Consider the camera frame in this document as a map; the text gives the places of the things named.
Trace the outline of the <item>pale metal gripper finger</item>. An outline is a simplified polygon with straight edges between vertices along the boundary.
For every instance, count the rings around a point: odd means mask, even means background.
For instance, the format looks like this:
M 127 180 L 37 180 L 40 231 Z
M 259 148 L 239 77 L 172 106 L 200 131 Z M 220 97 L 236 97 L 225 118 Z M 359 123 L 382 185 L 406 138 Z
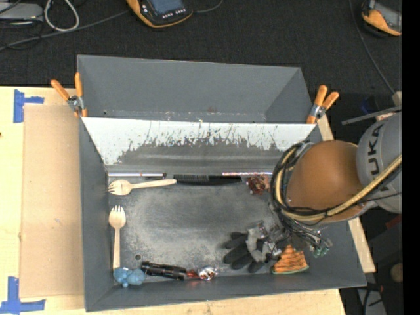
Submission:
M 263 220 L 259 220 L 247 227 L 247 245 L 254 245 L 258 241 L 263 241 L 266 237 L 265 225 Z
M 267 262 L 280 255 L 280 249 L 271 241 L 258 240 L 253 250 L 253 259 L 257 262 Z

